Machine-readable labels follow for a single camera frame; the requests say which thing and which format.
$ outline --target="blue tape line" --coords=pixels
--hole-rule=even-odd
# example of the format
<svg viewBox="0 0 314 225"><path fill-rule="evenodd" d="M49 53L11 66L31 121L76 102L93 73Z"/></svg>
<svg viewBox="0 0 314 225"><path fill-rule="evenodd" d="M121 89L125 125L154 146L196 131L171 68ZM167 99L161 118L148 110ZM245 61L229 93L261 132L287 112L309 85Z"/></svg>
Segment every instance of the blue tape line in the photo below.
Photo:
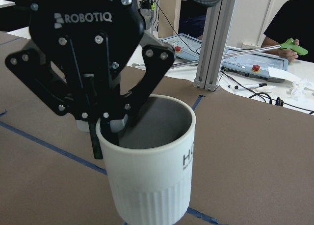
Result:
<svg viewBox="0 0 314 225"><path fill-rule="evenodd" d="M215 218L213 218L213 217L211 217L211 216L208 216L208 215L206 215L206 214L203 214L203 213L201 213L201 212L199 212L199 211L197 211L197 210L195 210L195 209L192 209L192 208L190 208L190 207L188 207L188 209L187 209L186 212L187 212L188 214L191 214L191 215L193 215L193 216L195 216L195 217L197 217L197 218L199 218L199 219L202 219L202 220L204 220L204 221L206 221L206 222L209 222L209 223L211 223L211 224L221 225L221 224L218 222L217 219L215 219Z"/></svg>
<svg viewBox="0 0 314 225"><path fill-rule="evenodd" d="M6 114L7 112L8 112L8 111L5 110L4 112L0 113L0 117L1 117L2 115Z"/></svg>
<svg viewBox="0 0 314 225"><path fill-rule="evenodd" d="M7 42L2 42L2 43L0 43L0 46L2 46L4 44L7 44L7 43L10 43L10 42L13 42L13 41L18 40L18 39L21 39L21 37L14 38L13 40L10 40L10 41L7 41Z"/></svg>
<svg viewBox="0 0 314 225"><path fill-rule="evenodd" d="M197 100L195 101L194 105L192 106L192 109L193 109L193 110L196 109L197 105L201 102L201 99L202 99L203 97L206 97L206 96L204 96L204 95L199 95L199 96L198 96Z"/></svg>
<svg viewBox="0 0 314 225"><path fill-rule="evenodd" d="M74 161L76 161L76 162L78 162L78 163L80 163L82 165L85 165L85 166L87 166L87 167L89 167L91 169L94 169L94 170L96 170L98 172L101 172L102 174L107 175L107 171L105 169L102 169L102 168L98 167L97 165L95 165L95 164L93 164L93 163L91 163L91 162L89 162L87 160L84 160L84 159L82 159L82 158L80 158L80 157L78 157L76 155L73 155L73 154L71 154L71 153L69 153L69 152L67 152L65 150L62 150L62 149L60 149L60 148L58 148L58 147L56 147L56 146L54 146L52 144L49 144L49 143L47 143L47 142L45 142L43 140L40 140L39 138L36 138L36 137L34 137L34 136L30 135L30 134L27 134L27 133L25 133L25 132L23 132L23 131L21 131L21 130L19 130L17 128L14 128L14 127L6 124L6 123L3 123L1 121L0 121L0 126L6 128L8 130L11 130L12 132L17 133L17 134L21 135L22 137L25 137L25 138L27 138L27 139L35 142L35 143L38 143L38 144L40 144L40 145L42 145L42 146L44 146L44 147L46 147L46 148L48 148L50 150L53 150L53 151L55 151L57 153L60 153L61 155L64 155L64 156L66 156L66 157L68 157L68 158L70 158L70 159L72 159L72 160L74 160Z"/></svg>
<svg viewBox="0 0 314 225"><path fill-rule="evenodd" d="M202 97L204 97L204 96L200 95L199 98L197 99L197 101L195 102L195 104L193 106L196 107L198 105L198 103L200 102L200 100L202 99ZM25 132L23 132L23 131L21 131L21 130L19 130L17 128L14 128L14 127L6 124L6 123L3 123L1 121L0 121L0 126L6 128L8 130L11 130L12 132L17 133L17 134L21 135L22 137L25 137L25 138L27 138L27 139L35 142L35 143L38 143L38 144L40 144L40 145L42 145L44 147L47 147L48 149L53 150L53 151L55 151L55 152L57 152L57 153L59 153L61 155L64 155L64 156L66 156L66 157L68 157L68 158L70 158L70 159L72 159L72 160L74 160L74 161L76 161L76 162L78 162L80 164L83 164L83 165L85 165L85 166L87 166L87 167L89 167L89 168L91 168L93 170L96 170L96 171L98 171L98 172L100 172L102 174L107 175L107 171L105 169L102 169L102 168L98 167L97 165L95 165L95 164L93 164L93 163L91 163L89 161L86 161L86 160L84 160L84 159L82 159L82 158L80 158L80 157L78 157L76 155L73 155L73 154L71 154L71 153L69 153L69 152L67 152L65 150L62 150L62 149L60 149L60 148L58 148L58 147L56 147L56 146L54 146L52 144L49 144L49 143L47 143L47 142L45 142L43 140L40 140L39 138L36 138L36 137L34 137L34 136L30 135L30 134L27 134L27 133L25 133ZM217 219L215 219L215 218L213 218L213 217L211 217L209 215L203 214L203 213L201 213L201 212L199 212L199 211L197 211L195 209L192 209L190 207L188 207L186 212L188 214L191 214L194 217L200 218L200 219L202 219L202 220L204 220L204 221L206 221L208 223L221 225L217 221Z"/></svg>

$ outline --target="pen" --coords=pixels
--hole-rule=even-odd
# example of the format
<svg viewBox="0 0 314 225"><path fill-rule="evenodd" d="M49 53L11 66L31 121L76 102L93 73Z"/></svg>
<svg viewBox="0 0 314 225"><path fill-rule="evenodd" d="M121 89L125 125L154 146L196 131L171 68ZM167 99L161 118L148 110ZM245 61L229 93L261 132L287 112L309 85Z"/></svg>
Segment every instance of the pen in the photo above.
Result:
<svg viewBox="0 0 314 225"><path fill-rule="evenodd" d="M262 83L262 84L246 84L246 85L242 85L242 86L235 86L235 90L244 90L245 88L257 88L257 87L261 87L261 86L267 86L267 84Z"/></svg>

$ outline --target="white cup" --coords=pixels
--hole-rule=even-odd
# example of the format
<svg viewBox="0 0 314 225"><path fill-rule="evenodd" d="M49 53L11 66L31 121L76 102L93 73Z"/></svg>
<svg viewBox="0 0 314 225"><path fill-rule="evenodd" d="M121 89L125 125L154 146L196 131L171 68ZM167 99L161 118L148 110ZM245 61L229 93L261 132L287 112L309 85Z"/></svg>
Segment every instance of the white cup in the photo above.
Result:
<svg viewBox="0 0 314 225"><path fill-rule="evenodd" d="M196 117L181 100L150 95L119 145L96 125L115 207L129 225L172 225L191 195Z"/></svg>

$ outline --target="wall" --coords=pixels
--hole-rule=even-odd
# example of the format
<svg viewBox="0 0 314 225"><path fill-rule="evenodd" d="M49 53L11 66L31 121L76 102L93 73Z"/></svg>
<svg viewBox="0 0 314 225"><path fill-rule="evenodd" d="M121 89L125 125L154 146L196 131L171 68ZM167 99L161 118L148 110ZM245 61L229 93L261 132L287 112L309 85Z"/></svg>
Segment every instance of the wall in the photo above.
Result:
<svg viewBox="0 0 314 225"><path fill-rule="evenodd" d="M261 45L262 34L281 5L287 0L237 0L227 45Z"/></svg>

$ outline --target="white paper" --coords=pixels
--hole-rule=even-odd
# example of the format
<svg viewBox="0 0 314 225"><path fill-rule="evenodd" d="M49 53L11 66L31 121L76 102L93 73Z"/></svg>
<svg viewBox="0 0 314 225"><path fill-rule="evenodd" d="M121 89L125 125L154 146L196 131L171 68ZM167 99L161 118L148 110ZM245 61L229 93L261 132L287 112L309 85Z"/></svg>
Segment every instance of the white paper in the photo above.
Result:
<svg viewBox="0 0 314 225"><path fill-rule="evenodd" d="M276 69L273 67L268 67L268 73L270 77L284 79L290 82L299 82L301 80L301 78L292 73L289 73L288 71Z"/></svg>

